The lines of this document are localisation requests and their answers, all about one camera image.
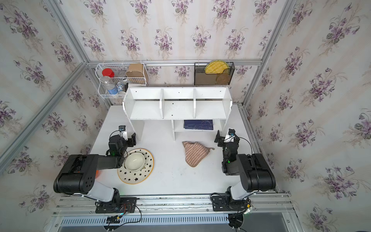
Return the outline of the brown striped cloth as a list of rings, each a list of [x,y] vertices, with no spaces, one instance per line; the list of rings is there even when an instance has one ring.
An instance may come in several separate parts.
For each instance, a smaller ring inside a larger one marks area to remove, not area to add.
[[[186,163],[194,168],[196,167],[214,148],[205,147],[199,142],[182,142],[185,149],[185,161]]]

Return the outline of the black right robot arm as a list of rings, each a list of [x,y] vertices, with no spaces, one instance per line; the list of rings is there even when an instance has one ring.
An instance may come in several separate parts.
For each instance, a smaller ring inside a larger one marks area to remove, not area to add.
[[[256,192],[276,188],[276,179],[264,156],[261,153],[240,154],[240,140],[242,138],[236,135],[234,129],[229,129],[225,137],[218,131],[214,140],[222,148],[222,172],[240,178],[240,182],[227,188],[228,203],[240,202]]]

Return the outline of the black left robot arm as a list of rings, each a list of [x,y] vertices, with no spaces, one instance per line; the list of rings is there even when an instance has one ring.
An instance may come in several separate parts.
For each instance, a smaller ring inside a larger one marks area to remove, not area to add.
[[[98,182],[96,172],[121,168],[127,148],[136,145],[136,134],[128,139],[121,134],[111,135],[108,145],[105,155],[70,155],[54,181],[54,192],[82,195],[101,203],[119,203],[119,191]]]

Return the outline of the white wooden bookshelf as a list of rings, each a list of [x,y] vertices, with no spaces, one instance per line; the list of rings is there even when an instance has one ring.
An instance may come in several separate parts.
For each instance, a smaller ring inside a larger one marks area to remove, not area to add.
[[[186,121],[212,121],[213,131],[222,132],[232,109],[227,87],[130,87],[123,100],[123,110],[137,139],[145,122],[169,121],[172,133],[194,131]]]

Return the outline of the dark blue book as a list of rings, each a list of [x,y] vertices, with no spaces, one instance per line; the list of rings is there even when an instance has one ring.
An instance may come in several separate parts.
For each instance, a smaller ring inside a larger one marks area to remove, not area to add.
[[[212,131],[214,124],[212,120],[184,120],[184,129]]]

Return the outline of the white ceramic bowl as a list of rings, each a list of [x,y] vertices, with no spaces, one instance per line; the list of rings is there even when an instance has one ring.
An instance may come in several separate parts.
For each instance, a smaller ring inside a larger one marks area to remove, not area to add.
[[[144,168],[145,157],[140,152],[134,152],[125,159],[124,167],[130,172],[137,172]]]

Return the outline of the star patterned plate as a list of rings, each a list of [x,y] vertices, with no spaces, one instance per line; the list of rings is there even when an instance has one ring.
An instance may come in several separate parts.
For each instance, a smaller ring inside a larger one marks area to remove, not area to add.
[[[124,163],[123,163],[123,165],[117,171],[117,174],[120,180],[130,185],[139,184],[143,182],[144,180],[146,180],[151,175],[153,168],[154,168],[154,158],[153,158],[153,155],[148,150],[144,148],[137,148],[137,149],[130,151],[128,155],[134,152],[140,152],[144,155],[145,160],[146,160],[144,168],[137,172],[130,172],[124,167]]]

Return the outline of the clear plastic bottle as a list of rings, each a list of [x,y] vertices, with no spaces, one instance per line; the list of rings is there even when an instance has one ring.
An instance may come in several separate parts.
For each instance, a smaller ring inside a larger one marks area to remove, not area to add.
[[[110,94],[110,95],[116,95],[116,94],[119,93],[119,90],[118,90],[116,84],[114,83],[114,81],[112,80],[111,77],[109,77],[109,76],[103,76],[100,79],[100,81],[103,84],[103,86],[106,89],[106,91],[108,92],[108,94]]]

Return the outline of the round brown coaster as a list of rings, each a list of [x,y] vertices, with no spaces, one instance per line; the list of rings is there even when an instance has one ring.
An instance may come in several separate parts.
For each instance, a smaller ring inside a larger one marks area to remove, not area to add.
[[[227,73],[218,74],[215,80],[217,85],[229,85],[231,82],[231,77]]]

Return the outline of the black mesh basket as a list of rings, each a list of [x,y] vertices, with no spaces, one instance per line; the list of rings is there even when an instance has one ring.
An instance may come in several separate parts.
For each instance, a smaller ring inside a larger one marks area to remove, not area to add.
[[[217,85],[215,83],[218,74],[206,74],[204,69],[206,65],[210,62],[196,62],[194,63],[194,85],[196,86],[210,86]],[[225,70],[223,73],[230,75],[231,80],[235,71],[235,65],[233,62],[226,62],[229,65],[229,69]]]

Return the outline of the brown cardboard box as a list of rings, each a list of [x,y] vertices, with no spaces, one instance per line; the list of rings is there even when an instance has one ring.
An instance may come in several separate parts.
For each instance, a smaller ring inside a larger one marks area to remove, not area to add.
[[[148,84],[148,72],[144,64],[132,63],[126,70],[126,79],[131,84]]]

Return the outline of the yellow woven mat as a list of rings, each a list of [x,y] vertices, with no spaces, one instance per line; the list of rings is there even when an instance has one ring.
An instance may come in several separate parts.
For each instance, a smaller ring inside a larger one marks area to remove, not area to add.
[[[204,69],[206,74],[222,74],[229,69],[229,65],[224,61],[212,61]]]

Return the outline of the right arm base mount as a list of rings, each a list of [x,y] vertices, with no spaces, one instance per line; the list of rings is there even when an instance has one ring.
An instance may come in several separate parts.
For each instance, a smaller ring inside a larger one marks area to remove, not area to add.
[[[251,200],[249,198],[234,200],[226,194],[213,193],[210,195],[210,200],[212,202],[212,208],[214,212],[245,212],[252,206]]]

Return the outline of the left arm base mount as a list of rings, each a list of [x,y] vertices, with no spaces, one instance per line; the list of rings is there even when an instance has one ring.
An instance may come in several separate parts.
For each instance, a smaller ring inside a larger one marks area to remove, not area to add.
[[[108,213],[133,213],[135,211],[135,205],[137,202],[136,197],[122,197],[118,203],[109,202],[96,202],[96,214],[108,214]]]

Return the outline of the aluminium mounting rail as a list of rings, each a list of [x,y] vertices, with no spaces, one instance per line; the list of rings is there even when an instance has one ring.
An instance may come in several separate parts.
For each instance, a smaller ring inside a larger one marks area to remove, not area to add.
[[[210,194],[138,195],[137,206],[143,214],[212,213]],[[259,192],[249,196],[253,213],[294,212],[287,193]],[[64,196],[52,209],[53,217],[94,216],[97,203],[85,197]]]

